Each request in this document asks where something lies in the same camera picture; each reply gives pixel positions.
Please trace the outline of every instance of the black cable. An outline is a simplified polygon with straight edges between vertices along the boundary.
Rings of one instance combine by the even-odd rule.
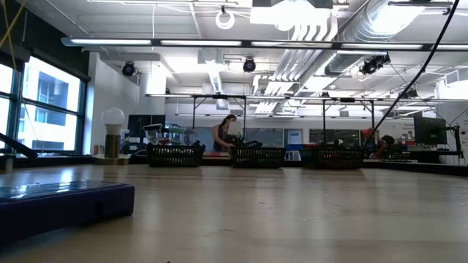
[[[440,42],[442,41],[442,38],[444,37],[445,31],[447,31],[447,27],[450,24],[450,21],[453,18],[453,15],[455,14],[456,7],[458,6],[458,3],[460,0],[455,0],[453,2],[452,10],[450,11],[450,14],[448,15],[447,20],[445,21],[444,26],[442,27],[442,30],[437,37],[436,42],[434,43],[434,46],[432,47],[431,52],[429,53],[429,56],[426,59],[426,62],[424,62],[424,65],[421,67],[419,72],[416,74],[416,76],[411,80],[411,82],[407,85],[407,87],[400,93],[400,95],[396,98],[395,102],[390,106],[388,111],[383,115],[383,117],[380,119],[379,123],[375,126],[374,130],[372,130],[372,133],[370,134],[369,138],[366,140],[366,143],[369,141],[370,138],[372,138],[375,134],[375,131],[378,130],[380,125],[382,125],[382,122],[388,117],[390,112],[393,110],[395,105],[398,103],[398,101],[403,97],[403,95],[415,84],[416,80],[423,74],[424,71],[426,71],[427,65],[429,65],[429,62],[431,62],[432,57],[437,51],[437,47],[439,46]]]
[[[451,127],[451,126],[452,126],[452,123],[453,123],[454,121],[458,120],[458,118],[460,118],[460,117],[463,115],[463,113],[465,113],[467,110],[468,110],[468,107],[466,107],[466,108],[460,113],[460,115],[458,115],[456,118],[454,118],[453,121],[450,122],[448,125]]]
[[[401,80],[403,80],[403,82],[404,82],[405,84],[408,85],[408,82],[400,75],[400,73],[395,69],[395,67],[393,67],[392,63],[389,63],[389,64],[390,64],[390,66],[392,67],[392,69],[395,71],[395,73],[401,78]],[[452,127],[451,123],[448,123],[448,121],[445,120],[445,119],[444,119],[433,107],[431,107],[431,105],[429,105],[423,98],[421,98],[421,96],[418,95],[418,98],[419,98],[422,102],[424,102],[424,104],[425,104],[427,107],[429,107],[429,108],[431,109],[431,111],[433,111],[439,118],[441,118],[442,120],[444,120],[444,122],[445,122],[446,124],[448,124],[448,127],[449,127],[449,128]],[[453,133],[453,131],[450,130],[450,133],[455,137],[455,134]]]

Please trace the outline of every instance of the person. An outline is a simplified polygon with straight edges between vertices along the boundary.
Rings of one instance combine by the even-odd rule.
[[[229,124],[233,121],[237,121],[237,118],[231,114],[224,118],[221,124],[213,127],[213,148],[215,151],[226,151],[228,148],[234,147],[234,144],[225,141]]]

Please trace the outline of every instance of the ceiling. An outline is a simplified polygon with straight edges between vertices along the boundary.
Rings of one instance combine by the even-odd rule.
[[[237,1],[238,11],[248,12],[252,1]],[[339,13],[339,25],[359,8],[364,0],[349,0],[350,7]],[[152,13],[154,12],[154,37],[188,39],[289,39],[291,33],[277,30],[274,26],[251,24],[248,18],[235,16],[235,24],[229,30],[220,29],[215,23],[218,7],[194,7],[195,17],[188,7],[132,6],[119,3],[91,3],[86,0],[34,0],[26,4],[29,10],[46,20],[71,37],[153,37]],[[458,13],[468,14],[468,1],[462,1]],[[419,15],[407,28],[398,33],[396,42],[435,42],[446,16]],[[465,30],[468,16],[456,15],[445,33],[444,42],[468,42]],[[178,86],[201,86],[209,81],[208,74],[190,72],[191,65],[197,63],[200,48],[174,47],[117,47],[108,52],[118,53],[159,53],[166,60],[173,76],[168,81],[170,88]],[[243,73],[245,57],[253,56],[257,72],[274,71],[281,61],[283,50],[266,49],[224,49],[224,57],[229,61],[229,71],[221,72],[223,82],[252,83],[255,74]],[[410,81],[426,60],[428,53],[390,52],[392,65],[406,80]],[[112,61],[116,65],[123,61]],[[436,53],[427,72],[452,72],[456,66],[468,66],[468,53]],[[141,68],[149,68],[149,62],[137,63]],[[370,90],[384,93],[404,84],[391,67],[378,71],[362,80],[357,77],[357,69],[350,71],[351,77],[341,77],[335,81],[336,91]],[[420,95],[434,93],[434,80],[441,75],[426,73],[418,81]]]

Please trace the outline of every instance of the lamp base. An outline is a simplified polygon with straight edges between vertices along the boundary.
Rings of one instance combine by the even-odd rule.
[[[130,155],[120,154],[118,158],[106,158],[104,154],[97,154],[93,159],[93,164],[97,165],[126,165],[130,161]]]
[[[120,135],[105,135],[105,148],[104,148],[104,157],[105,158],[118,158],[120,154]]]

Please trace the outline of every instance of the black basket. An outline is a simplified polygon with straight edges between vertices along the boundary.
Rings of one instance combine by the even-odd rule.
[[[148,164],[151,167],[198,167],[205,152],[205,146],[146,146]]]
[[[307,148],[300,150],[302,165],[312,169],[360,169],[363,166],[361,149]]]
[[[231,148],[231,160],[237,168],[280,168],[285,148]]]

